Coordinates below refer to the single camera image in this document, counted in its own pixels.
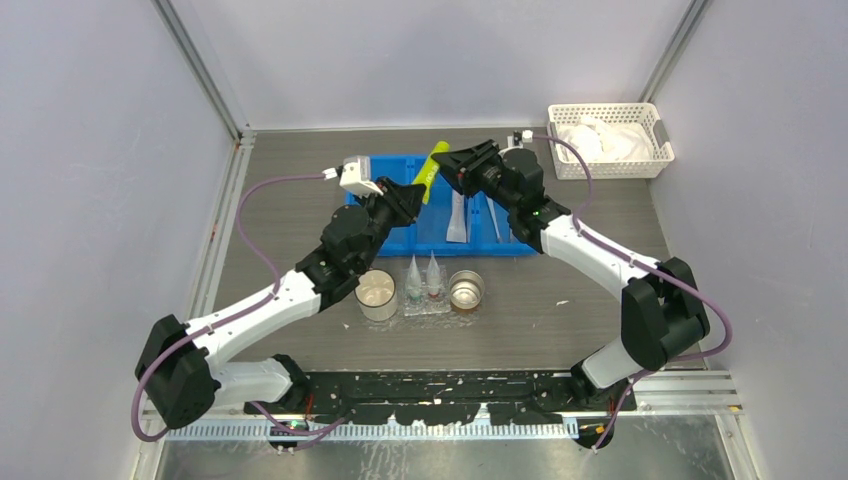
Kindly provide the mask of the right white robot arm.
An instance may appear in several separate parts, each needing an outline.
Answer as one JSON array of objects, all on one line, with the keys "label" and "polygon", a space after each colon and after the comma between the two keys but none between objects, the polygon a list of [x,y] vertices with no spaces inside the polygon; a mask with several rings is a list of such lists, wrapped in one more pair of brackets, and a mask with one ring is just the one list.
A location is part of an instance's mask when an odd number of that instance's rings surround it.
[{"label": "right white robot arm", "polygon": [[482,193],[504,208],[520,242],[571,265],[619,301],[619,335],[570,370],[571,397],[580,408],[598,409],[611,386],[661,369],[709,333],[691,268],[677,258],[660,262],[627,251],[587,227],[546,194],[534,152],[502,150],[488,140],[432,158],[456,192]]}]

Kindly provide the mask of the green toothpaste tube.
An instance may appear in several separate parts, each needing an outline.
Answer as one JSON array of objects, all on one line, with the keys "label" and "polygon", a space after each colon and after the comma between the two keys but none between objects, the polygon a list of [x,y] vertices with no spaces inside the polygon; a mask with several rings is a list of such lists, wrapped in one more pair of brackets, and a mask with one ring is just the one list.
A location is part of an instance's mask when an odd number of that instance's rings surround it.
[{"label": "green toothpaste tube", "polygon": [[419,169],[415,178],[412,181],[413,185],[423,185],[425,190],[422,197],[422,203],[427,205],[430,200],[432,186],[438,176],[440,165],[434,160],[434,155],[446,153],[450,150],[450,144],[447,141],[440,140],[436,143],[430,153],[427,155],[422,167]]}]

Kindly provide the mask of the white toothpaste tube red cap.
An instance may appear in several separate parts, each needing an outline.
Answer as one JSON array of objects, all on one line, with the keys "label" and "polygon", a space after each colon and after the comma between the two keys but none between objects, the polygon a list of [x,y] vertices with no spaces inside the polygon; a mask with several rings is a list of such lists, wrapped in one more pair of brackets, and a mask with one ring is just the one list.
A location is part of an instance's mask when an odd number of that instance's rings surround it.
[{"label": "white toothpaste tube red cap", "polygon": [[434,252],[431,252],[426,271],[426,288],[431,298],[438,298],[442,290],[441,268],[437,262]]}]

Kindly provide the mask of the white plastic basket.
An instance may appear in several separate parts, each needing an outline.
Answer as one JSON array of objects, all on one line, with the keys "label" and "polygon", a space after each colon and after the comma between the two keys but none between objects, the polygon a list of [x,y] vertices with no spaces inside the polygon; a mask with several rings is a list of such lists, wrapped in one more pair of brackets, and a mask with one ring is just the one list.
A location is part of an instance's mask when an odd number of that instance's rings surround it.
[{"label": "white plastic basket", "polygon": [[577,150],[594,179],[653,179],[675,160],[651,103],[554,104],[548,132]]}]

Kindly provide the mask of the white toothpaste tube teal cap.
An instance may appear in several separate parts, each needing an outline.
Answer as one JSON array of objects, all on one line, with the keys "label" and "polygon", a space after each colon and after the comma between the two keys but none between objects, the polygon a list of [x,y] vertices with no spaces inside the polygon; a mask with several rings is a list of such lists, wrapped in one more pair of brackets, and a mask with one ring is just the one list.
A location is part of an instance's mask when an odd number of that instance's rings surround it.
[{"label": "white toothpaste tube teal cap", "polygon": [[423,280],[416,257],[412,256],[405,282],[406,297],[410,302],[419,302],[423,295]]}]

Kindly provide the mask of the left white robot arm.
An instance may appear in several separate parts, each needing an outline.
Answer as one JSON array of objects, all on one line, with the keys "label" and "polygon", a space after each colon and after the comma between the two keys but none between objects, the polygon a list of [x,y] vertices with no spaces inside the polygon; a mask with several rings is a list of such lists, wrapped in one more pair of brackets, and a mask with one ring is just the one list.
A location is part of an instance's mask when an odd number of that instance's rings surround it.
[{"label": "left white robot arm", "polygon": [[380,177],[375,186],[355,204],[339,207],[319,246],[285,274],[274,270],[271,285],[204,317],[181,322],[169,314],[153,324],[135,367],[131,424],[140,439],[157,438],[140,425],[145,401],[167,430],[183,428],[217,406],[258,401],[293,414],[305,405],[308,386],[291,358],[234,358],[281,328],[339,303],[370,270],[391,231],[415,223],[425,185]]}]

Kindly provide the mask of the white-inside mug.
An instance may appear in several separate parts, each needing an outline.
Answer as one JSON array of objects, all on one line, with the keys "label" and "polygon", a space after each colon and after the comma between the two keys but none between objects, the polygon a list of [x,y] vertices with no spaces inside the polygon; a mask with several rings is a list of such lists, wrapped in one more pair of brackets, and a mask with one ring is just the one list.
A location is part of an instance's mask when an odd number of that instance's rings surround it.
[{"label": "white-inside mug", "polygon": [[372,269],[360,276],[354,295],[363,315],[370,321],[385,322],[398,310],[397,283],[385,270]]}]

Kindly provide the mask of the clear acrylic toothbrush holder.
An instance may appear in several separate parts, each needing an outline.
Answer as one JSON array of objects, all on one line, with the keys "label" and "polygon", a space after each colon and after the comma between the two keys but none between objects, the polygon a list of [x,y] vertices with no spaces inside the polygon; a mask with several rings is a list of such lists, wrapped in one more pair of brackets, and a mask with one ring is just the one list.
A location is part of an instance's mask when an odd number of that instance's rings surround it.
[{"label": "clear acrylic toothbrush holder", "polygon": [[408,270],[403,270],[402,282],[400,285],[399,313],[406,317],[448,313],[451,310],[451,303],[448,295],[449,284],[447,269],[445,266],[439,267],[439,276],[440,291],[436,297],[432,297],[429,295],[428,290],[427,269],[420,269],[420,296],[413,299],[408,295],[406,285],[406,281],[408,280]]}]

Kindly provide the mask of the blue three-compartment bin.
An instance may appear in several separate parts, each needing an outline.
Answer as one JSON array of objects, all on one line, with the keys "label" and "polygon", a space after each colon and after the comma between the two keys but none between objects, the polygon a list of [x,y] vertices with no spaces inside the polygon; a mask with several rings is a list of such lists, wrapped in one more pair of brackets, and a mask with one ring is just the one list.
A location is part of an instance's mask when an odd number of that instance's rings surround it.
[{"label": "blue three-compartment bin", "polygon": [[450,185],[438,176],[432,186],[429,203],[422,207],[417,222],[412,226],[393,229],[378,255],[428,257],[434,252],[438,257],[520,257],[536,253],[530,246],[511,237],[507,212],[498,205],[495,208],[503,242],[497,243],[486,197],[481,193],[465,201],[468,241],[447,242],[451,193]]}]

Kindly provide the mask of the steel cup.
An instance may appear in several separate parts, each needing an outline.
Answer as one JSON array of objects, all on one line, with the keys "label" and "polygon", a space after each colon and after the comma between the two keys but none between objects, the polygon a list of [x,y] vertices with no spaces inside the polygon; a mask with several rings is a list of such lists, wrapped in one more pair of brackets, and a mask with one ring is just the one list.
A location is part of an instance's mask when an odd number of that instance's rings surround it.
[{"label": "steel cup", "polygon": [[480,307],[484,293],[485,283],[474,271],[458,271],[449,280],[449,300],[451,308],[456,312],[476,311]]}]

